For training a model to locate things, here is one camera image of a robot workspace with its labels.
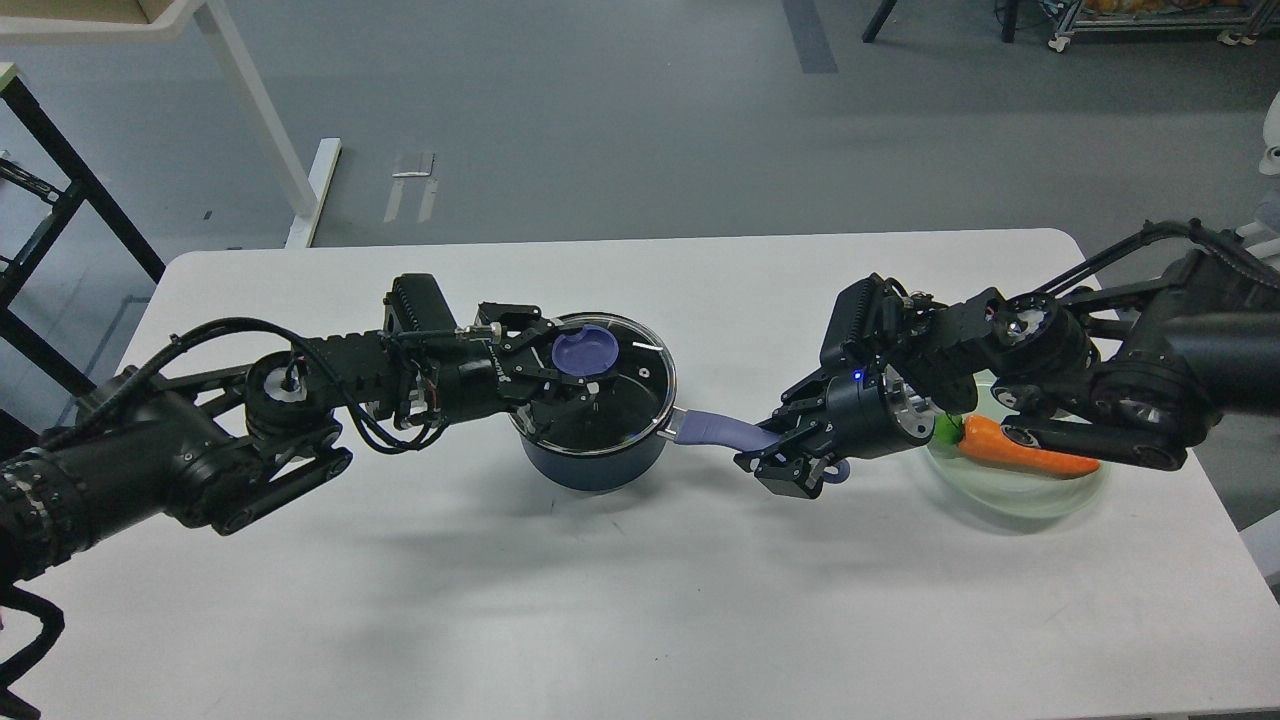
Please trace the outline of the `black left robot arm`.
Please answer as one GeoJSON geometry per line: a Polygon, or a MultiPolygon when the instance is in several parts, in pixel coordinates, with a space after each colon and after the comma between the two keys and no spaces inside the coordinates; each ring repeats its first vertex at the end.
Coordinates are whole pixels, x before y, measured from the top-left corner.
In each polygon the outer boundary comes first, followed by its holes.
{"type": "Polygon", "coordinates": [[[164,512],[229,536],[343,473],[337,411],[371,450],[422,451],[453,425],[529,410],[541,434],[582,411],[617,374],[620,342],[531,305],[483,304],[453,318],[436,279],[397,277],[379,331],[305,338],[220,318],[170,338],[3,464],[3,607],[40,633],[3,662],[3,716],[37,719],[12,687],[65,620],[20,588],[74,553],[164,512]]]}

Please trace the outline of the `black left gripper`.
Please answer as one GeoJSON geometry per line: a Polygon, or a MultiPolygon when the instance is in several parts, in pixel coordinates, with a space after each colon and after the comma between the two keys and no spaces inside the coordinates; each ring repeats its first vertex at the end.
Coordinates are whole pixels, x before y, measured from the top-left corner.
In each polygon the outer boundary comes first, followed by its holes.
{"type": "MultiPolygon", "coordinates": [[[[481,304],[481,325],[497,322],[497,340],[431,342],[435,400],[433,421],[471,421],[524,406],[524,437],[541,439],[557,423],[589,410],[600,392],[599,380],[564,384],[515,375],[554,375],[540,351],[558,336],[553,320],[532,305],[481,304]]],[[[454,331],[460,323],[445,300],[431,301],[431,329],[454,331]]]]}

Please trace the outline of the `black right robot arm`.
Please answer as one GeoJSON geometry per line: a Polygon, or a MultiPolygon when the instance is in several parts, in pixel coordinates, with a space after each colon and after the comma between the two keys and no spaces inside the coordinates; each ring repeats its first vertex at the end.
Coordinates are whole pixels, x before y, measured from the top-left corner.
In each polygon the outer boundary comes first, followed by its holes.
{"type": "Polygon", "coordinates": [[[735,455],[776,495],[815,498],[838,462],[927,445],[977,406],[977,374],[1010,410],[998,433],[1038,448],[1179,469],[1226,414],[1275,414],[1277,270],[1233,231],[1146,223],[1036,290],[960,304],[870,274],[836,299],[819,366],[735,455]]]}

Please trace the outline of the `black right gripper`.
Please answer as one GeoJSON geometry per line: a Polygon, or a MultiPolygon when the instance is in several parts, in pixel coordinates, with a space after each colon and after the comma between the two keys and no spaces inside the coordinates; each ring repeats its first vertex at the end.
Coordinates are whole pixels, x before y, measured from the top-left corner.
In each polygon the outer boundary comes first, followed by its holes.
{"type": "Polygon", "coordinates": [[[733,464],[771,493],[813,500],[850,478],[846,457],[870,460],[927,445],[941,409],[893,366],[813,372],[783,392],[755,429],[764,445],[733,464]]]}

